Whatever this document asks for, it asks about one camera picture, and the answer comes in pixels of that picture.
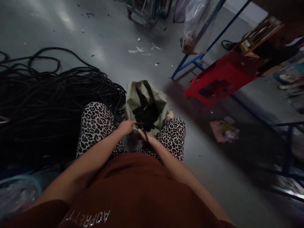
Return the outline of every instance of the scissors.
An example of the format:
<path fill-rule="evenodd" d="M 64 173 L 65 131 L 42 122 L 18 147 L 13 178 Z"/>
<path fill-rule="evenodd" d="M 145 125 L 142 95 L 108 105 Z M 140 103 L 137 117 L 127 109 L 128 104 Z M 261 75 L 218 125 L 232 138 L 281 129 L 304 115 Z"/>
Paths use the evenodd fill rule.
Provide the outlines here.
<path fill-rule="evenodd" d="M 140 123 L 136 123 L 135 125 L 141 125 L 141 130 L 142 130 L 142 132 L 145 134 L 145 137 L 146 137 L 146 146 L 147 146 L 147 147 L 150 147 L 150 142 L 149 142 L 149 139 L 148 139 L 148 136 L 147 136 L 147 132 L 146 132 L 145 129 L 143 128 L 143 123 L 142 123 L 142 121 L 140 121 Z"/>

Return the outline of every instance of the gray floor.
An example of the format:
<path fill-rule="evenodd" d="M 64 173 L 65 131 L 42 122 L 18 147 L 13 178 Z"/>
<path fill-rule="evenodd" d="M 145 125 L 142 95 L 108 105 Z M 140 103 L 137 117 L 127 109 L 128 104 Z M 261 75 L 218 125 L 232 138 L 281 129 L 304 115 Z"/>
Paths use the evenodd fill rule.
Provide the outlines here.
<path fill-rule="evenodd" d="M 95 16 L 88 18 L 86 13 Z M 267 194 L 258 190 L 243 172 L 246 161 L 282 150 L 280 142 L 230 97 L 207 111 L 201 110 L 203 105 L 194 98 L 185 98 L 183 90 L 199 72 L 197 69 L 185 69 L 175 81 L 169 79 L 183 57 L 179 43 L 183 25 L 159 22 L 149 31 L 128 20 L 125 5 L 112 0 L 3 0 L 0 15 L 0 50 L 12 58 L 32 55 L 44 47 L 68 48 L 116 83 L 125 86 L 128 82 L 146 79 L 164 91 L 170 109 L 186 122 L 184 163 L 237 227 L 291 226 L 268 201 Z M 216 37 L 232 17 L 232 13 L 222 9 L 212 37 Z M 248 24 L 237 19 L 223 39 L 237 41 L 250 30 Z M 151 51 L 151 42 L 163 50 Z M 128 50 L 135 50 L 136 46 L 143 47 L 151 56 L 129 54 Z M 224 54 L 218 42 L 203 60 L 210 64 Z M 79 61 L 66 53 L 51 51 L 50 55 L 62 60 L 63 69 L 80 66 Z M 43 70 L 53 67 L 47 63 L 40 66 Z M 217 144 L 209 121 L 225 116 L 237 121 L 240 139 L 232 144 Z"/>

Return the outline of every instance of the cable pile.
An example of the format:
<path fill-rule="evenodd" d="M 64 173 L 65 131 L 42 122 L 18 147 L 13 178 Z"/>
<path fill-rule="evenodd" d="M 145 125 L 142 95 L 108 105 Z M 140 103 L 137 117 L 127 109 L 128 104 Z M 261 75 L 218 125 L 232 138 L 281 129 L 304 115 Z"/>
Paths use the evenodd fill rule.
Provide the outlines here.
<path fill-rule="evenodd" d="M 48 50 L 68 52 L 85 66 L 59 73 L 58 59 L 41 56 Z M 33 56 L 11 60 L 7 54 L 0 53 L 4 56 L 0 61 L 0 116 L 3 117 L 0 117 L 0 168 L 9 162 L 37 165 L 44 155 L 56 161 L 74 157 L 81 114 L 90 102 L 107 105 L 115 120 L 121 122 L 126 91 L 74 52 L 48 47 Z M 57 67 L 39 72 L 32 67 L 38 59 L 55 61 Z M 20 63 L 22 60 L 28 60 L 27 65 Z"/>
<path fill-rule="evenodd" d="M 143 109 L 143 107 L 138 107 L 133 111 L 133 114 L 135 116 L 135 119 L 138 123 L 143 124 L 143 128 L 150 132 L 151 129 L 154 129 L 154 122 L 157 121 L 158 118 L 158 109 L 156 104 L 148 106 L 146 109 Z"/>

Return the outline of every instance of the green bag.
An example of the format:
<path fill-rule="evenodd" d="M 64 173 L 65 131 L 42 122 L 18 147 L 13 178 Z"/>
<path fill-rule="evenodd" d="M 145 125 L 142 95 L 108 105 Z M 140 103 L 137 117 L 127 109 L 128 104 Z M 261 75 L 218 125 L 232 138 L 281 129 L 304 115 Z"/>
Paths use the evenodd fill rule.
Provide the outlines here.
<path fill-rule="evenodd" d="M 151 129 L 150 132 L 156 135 L 161 130 L 162 124 L 169 113 L 167 96 L 147 80 L 133 81 L 127 84 L 126 119 L 136 120 L 133 110 L 141 106 L 146 109 L 153 104 L 156 104 L 159 115 L 153 124 L 154 129 Z M 132 133 L 139 136 L 138 126 L 134 126 Z"/>

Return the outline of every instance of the brown shirt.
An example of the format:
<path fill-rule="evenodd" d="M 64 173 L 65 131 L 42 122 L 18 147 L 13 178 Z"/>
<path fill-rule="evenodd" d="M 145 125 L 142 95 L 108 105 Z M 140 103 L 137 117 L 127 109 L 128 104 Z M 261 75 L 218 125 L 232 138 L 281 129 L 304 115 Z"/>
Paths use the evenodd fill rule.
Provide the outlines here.
<path fill-rule="evenodd" d="M 154 157 L 141 153 L 108 162 L 69 206 L 53 200 L 5 227 L 234 227 L 219 221 L 185 184 Z"/>

